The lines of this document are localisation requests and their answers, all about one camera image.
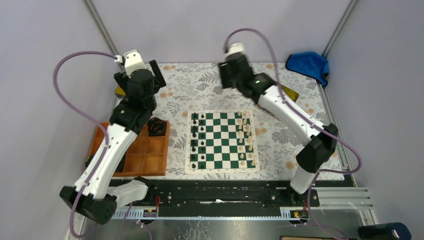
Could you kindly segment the gold tin with chess pieces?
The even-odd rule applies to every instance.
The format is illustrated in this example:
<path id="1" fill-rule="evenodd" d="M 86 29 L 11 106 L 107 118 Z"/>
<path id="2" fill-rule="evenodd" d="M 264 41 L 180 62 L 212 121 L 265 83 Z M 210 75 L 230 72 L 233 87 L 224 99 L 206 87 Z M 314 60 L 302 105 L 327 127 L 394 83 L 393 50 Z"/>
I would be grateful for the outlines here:
<path id="1" fill-rule="evenodd" d="M 297 100 L 299 99 L 299 93 L 292 90 L 289 87 L 286 87 L 285 85 L 281 86 L 281 89 L 283 90 L 283 92 L 293 101 L 293 102 L 297 102 Z"/>

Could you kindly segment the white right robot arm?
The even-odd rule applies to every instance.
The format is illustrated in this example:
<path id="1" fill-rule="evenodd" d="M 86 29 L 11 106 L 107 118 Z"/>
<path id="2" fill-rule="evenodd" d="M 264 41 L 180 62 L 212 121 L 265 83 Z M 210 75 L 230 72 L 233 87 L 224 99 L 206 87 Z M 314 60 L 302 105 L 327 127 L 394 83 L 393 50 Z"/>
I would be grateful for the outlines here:
<path id="1" fill-rule="evenodd" d="M 254 73 L 244 50 L 242 43 L 224 48 L 225 60 L 218 63 L 222 88 L 237 89 L 260 110 L 283 122 L 303 145 L 295 157 L 298 168 L 286 193 L 287 201 L 299 206 L 307 199 L 306 191 L 317 172 L 336 150 L 336 140 L 322 130 L 336 136 L 338 128 L 304 112 L 268 74 Z"/>

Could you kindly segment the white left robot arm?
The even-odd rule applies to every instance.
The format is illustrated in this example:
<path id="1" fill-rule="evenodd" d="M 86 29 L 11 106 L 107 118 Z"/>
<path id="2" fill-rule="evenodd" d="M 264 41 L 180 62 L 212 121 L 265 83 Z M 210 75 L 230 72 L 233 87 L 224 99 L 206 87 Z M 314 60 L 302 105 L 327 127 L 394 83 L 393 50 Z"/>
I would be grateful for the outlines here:
<path id="1" fill-rule="evenodd" d="M 104 225 L 123 206 L 139 201 L 148 206 L 155 200 L 155 192 L 146 180 L 136 177 L 128 183 L 110 187 L 116 168 L 157 107 L 155 94 L 166 86 L 155 60 L 146 66 L 141 54 L 132 49 L 111 58 L 124 67 L 114 75 L 125 93 L 103 126 L 93 117 L 72 105 L 57 90 L 59 97 L 75 112 L 95 123 L 103 132 L 103 140 L 81 177 L 72 185 L 64 186 L 59 196 L 71 208 L 94 222 Z"/>

